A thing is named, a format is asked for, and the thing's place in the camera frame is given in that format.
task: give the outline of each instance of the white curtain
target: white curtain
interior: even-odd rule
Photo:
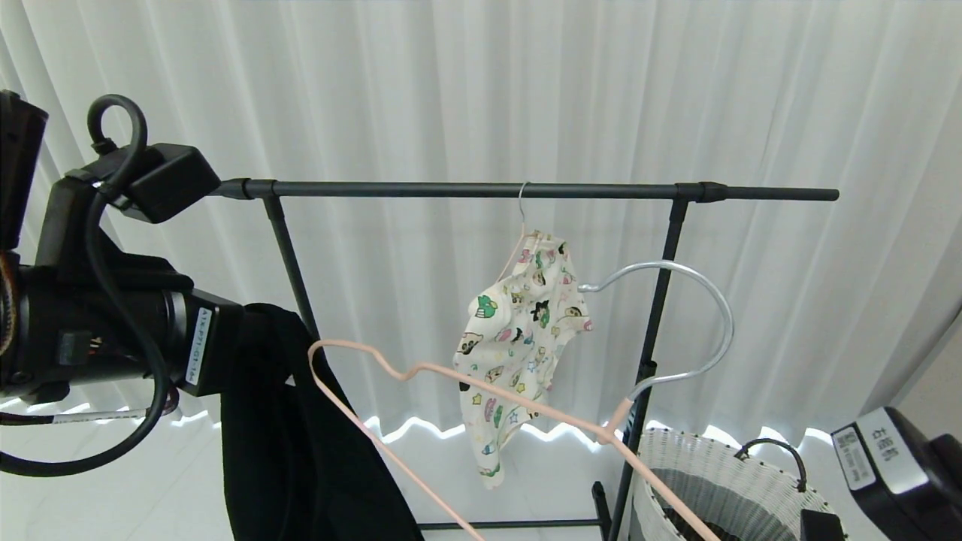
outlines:
[[[222,178],[837,188],[835,203],[693,205],[679,262],[715,280],[734,346],[651,417],[797,441],[885,402],[962,299],[962,3],[0,0],[0,85],[50,113],[24,230],[92,161],[86,110],[136,100],[152,142],[200,148]],[[108,135],[129,127],[111,114]],[[448,364],[468,302],[519,232],[513,200],[286,199],[321,333],[396,366]],[[583,280],[658,259],[665,201],[529,200]],[[110,215],[132,252],[197,287],[293,309],[261,203],[209,198],[152,226]],[[603,421],[637,370],[655,272],[588,297],[552,402]],[[719,316],[676,276],[661,374],[702,363]],[[363,417],[460,422],[456,387],[400,384],[330,351]],[[143,382],[61,408],[146,404]],[[184,404],[184,415],[216,400]]]

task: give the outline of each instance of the black cloth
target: black cloth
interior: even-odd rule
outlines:
[[[267,304],[263,347],[239,354],[220,395],[224,498],[239,541],[423,541],[377,449],[321,393],[300,318]],[[347,403],[322,350],[318,377]],[[293,375],[296,387],[285,385]]]

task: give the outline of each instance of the black metal clothes rack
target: black metal clothes rack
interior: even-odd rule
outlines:
[[[308,328],[319,336],[314,312],[308,299],[307,287],[301,275],[300,266],[291,241],[291,233],[284,217],[281,197],[472,197],[472,198],[515,198],[519,196],[522,184],[485,184],[485,183],[396,183],[396,182],[279,182],[269,179],[239,178],[224,181],[215,195],[235,199],[262,199],[267,217],[274,230],[274,237],[281,250],[284,267],[291,282],[297,309]],[[732,187],[715,182],[680,184],[525,184],[525,198],[558,199],[666,199],[671,201],[668,234],[662,259],[674,260],[681,237],[681,226],[685,221],[689,203],[714,203],[726,199],[751,200],[794,200],[794,201],[834,201],[838,190],[811,188],[752,188]],[[638,365],[636,382],[655,375],[658,368],[652,359],[658,327],[671,271],[661,269],[655,285],[651,312],[648,316],[642,356]],[[645,415],[650,399],[650,389],[645,390],[628,415],[627,427],[622,441],[632,450],[638,451],[642,432],[645,428]],[[621,469],[621,479],[613,513],[608,511],[604,487],[600,481],[592,485],[592,498],[595,501],[596,517],[593,519],[540,520],[540,521],[495,521],[472,523],[475,528],[580,528],[598,527],[601,538],[617,541],[628,490],[634,470],[628,463]],[[456,523],[430,523],[419,525],[422,530],[458,529]]]

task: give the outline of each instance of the baby onesie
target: baby onesie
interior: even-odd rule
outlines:
[[[511,275],[477,296],[469,313],[455,370],[540,403],[565,344],[592,327],[568,245],[538,231]],[[478,473],[495,488],[504,479],[501,449],[538,413],[466,383],[459,395]]]

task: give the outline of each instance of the black basket handle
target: black basket handle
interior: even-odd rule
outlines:
[[[788,445],[785,442],[773,440],[772,438],[755,438],[750,442],[744,444],[742,448],[735,453],[735,458],[738,458],[739,460],[745,460],[746,458],[748,458],[748,449],[758,444],[774,444],[784,449],[785,451],[790,452],[792,454],[792,457],[795,458],[795,463],[798,464],[797,489],[799,492],[805,492],[805,490],[807,490],[808,475],[805,473],[805,464],[804,462],[801,461],[801,455],[798,454],[798,451],[796,451],[794,447]]]

